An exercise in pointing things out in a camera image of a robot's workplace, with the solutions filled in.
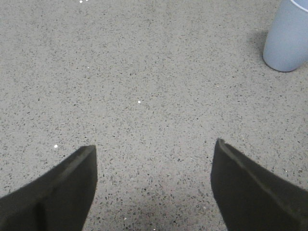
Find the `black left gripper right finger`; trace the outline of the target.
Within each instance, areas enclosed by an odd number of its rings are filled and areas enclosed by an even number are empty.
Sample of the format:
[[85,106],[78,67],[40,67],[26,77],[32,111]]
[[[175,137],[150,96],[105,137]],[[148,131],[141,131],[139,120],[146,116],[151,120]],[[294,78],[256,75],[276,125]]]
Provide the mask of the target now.
[[306,231],[308,192],[217,139],[211,188],[229,231]]

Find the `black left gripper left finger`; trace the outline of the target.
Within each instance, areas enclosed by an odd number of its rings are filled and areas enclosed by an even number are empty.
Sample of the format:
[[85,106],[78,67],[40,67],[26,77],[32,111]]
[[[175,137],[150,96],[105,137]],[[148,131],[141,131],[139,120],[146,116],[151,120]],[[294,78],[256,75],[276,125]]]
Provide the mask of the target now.
[[1,198],[0,229],[80,231],[96,186],[96,147],[82,146],[35,181]]

